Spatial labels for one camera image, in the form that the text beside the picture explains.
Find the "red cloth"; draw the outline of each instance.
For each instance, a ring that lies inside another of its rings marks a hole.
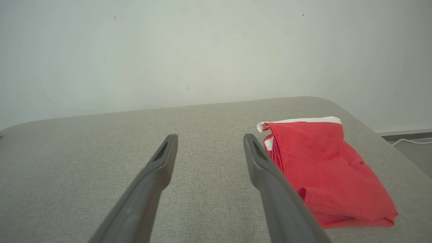
[[[273,139],[268,154],[323,228],[394,225],[393,201],[343,140],[341,124],[266,122],[267,129],[272,134],[264,141]]]

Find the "white trim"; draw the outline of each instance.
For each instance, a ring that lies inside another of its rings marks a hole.
[[[264,146],[266,146],[267,151],[273,150],[273,137],[264,140]]]
[[[331,122],[342,124],[339,118],[334,116],[321,117],[321,118],[296,118],[296,119],[287,119],[281,121],[263,121],[257,124],[257,129],[260,132],[263,132],[263,125],[265,122],[268,123],[291,123],[291,122]]]

